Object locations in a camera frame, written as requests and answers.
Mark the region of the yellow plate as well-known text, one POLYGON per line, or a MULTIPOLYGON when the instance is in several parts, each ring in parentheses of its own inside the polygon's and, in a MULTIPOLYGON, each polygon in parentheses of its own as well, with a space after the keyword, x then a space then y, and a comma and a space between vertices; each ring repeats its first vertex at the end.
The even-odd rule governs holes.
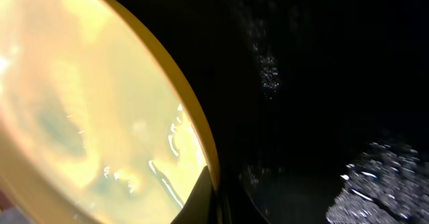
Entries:
POLYGON ((158 39, 116 0, 1 0, 1 190, 31 223, 172 223, 219 161, 158 39))

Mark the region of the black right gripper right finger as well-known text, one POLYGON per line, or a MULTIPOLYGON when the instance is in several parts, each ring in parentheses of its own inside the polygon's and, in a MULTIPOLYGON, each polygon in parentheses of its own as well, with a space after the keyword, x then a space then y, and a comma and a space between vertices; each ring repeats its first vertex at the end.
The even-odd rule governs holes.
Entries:
POLYGON ((268 224, 239 177, 231 172, 221 174, 221 210, 223 223, 268 224))

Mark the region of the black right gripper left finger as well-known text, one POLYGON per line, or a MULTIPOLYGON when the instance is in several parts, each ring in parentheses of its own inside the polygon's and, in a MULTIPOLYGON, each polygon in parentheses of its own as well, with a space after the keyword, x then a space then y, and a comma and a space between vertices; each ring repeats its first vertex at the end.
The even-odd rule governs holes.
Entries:
POLYGON ((205 166, 198 177, 183 209, 172 224, 214 224, 215 198, 214 188, 208 167, 205 166))

